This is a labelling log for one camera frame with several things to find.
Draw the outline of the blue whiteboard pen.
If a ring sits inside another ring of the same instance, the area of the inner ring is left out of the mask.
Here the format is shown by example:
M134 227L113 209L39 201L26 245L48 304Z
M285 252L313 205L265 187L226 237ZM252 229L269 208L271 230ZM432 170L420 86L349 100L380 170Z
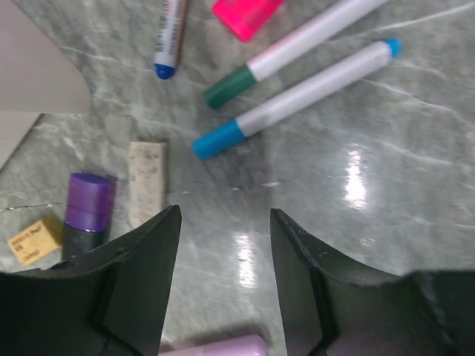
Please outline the blue whiteboard pen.
M170 79L177 68L187 7L186 0L163 2L154 51L154 67L159 79Z

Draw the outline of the green cap white marker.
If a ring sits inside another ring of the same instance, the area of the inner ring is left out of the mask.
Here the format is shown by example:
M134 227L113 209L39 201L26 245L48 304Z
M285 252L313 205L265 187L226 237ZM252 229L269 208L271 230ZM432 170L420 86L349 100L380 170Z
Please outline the green cap white marker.
M206 103L218 109L386 3L386 0L339 1L215 82L203 92Z

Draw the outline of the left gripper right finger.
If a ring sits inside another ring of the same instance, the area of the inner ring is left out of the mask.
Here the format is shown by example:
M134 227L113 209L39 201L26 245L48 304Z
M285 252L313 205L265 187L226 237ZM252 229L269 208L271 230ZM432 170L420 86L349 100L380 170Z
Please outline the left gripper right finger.
M396 275L327 245L281 209L271 211L270 237L288 355L407 355L384 300Z

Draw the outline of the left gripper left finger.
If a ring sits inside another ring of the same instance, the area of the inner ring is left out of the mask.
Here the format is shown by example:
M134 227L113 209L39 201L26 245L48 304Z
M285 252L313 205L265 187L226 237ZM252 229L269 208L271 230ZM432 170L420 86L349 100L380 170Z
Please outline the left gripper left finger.
M55 264L49 355L157 355L181 228L172 205L139 228Z

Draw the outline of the blue cap white marker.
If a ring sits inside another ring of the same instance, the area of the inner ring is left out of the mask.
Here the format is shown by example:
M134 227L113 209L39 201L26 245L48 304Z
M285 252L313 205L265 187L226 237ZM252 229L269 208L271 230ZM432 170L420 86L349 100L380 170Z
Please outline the blue cap white marker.
M200 159L208 159L383 68L401 48L395 38L374 42L210 131L192 143L192 150Z

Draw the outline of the pink lilac highlighter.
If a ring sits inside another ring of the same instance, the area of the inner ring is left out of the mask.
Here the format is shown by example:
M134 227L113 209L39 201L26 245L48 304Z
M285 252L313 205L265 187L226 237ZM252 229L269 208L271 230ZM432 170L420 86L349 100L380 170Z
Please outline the pink lilac highlighter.
M160 353L162 356L268 356L262 337L251 334L229 340Z

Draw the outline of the white eraser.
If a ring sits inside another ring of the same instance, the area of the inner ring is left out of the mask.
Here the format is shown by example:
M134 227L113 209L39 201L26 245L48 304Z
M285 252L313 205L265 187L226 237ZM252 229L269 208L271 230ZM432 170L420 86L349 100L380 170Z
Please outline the white eraser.
M138 228L166 206L167 147L164 142L129 145L128 221L132 228Z

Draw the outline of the black purple highlighter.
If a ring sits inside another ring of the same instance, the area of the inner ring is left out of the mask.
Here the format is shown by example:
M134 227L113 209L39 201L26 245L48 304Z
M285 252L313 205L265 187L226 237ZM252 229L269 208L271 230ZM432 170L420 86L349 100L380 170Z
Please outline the black purple highlighter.
M62 259L88 253L106 243L115 184L90 173L70 175L62 232Z

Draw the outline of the white bottom drawer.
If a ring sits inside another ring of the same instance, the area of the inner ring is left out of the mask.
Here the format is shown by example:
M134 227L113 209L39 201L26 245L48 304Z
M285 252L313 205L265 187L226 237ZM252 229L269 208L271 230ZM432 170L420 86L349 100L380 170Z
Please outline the white bottom drawer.
M84 76L13 2L1 2L1 165L43 113L85 114Z

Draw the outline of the black pink highlighter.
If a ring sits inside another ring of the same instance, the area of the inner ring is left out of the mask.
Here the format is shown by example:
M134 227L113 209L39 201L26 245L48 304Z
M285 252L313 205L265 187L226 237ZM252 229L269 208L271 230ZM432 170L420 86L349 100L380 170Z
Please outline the black pink highlighter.
M219 0L212 12L239 40L247 43L284 0Z

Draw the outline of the yellow eraser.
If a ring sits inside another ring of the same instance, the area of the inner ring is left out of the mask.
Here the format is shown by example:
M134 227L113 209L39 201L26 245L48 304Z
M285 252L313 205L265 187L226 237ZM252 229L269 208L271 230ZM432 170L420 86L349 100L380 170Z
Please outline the yellow eraser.
M7 244L17 260L28 266L62 247L62 227L54 215L43 217L11 237Z

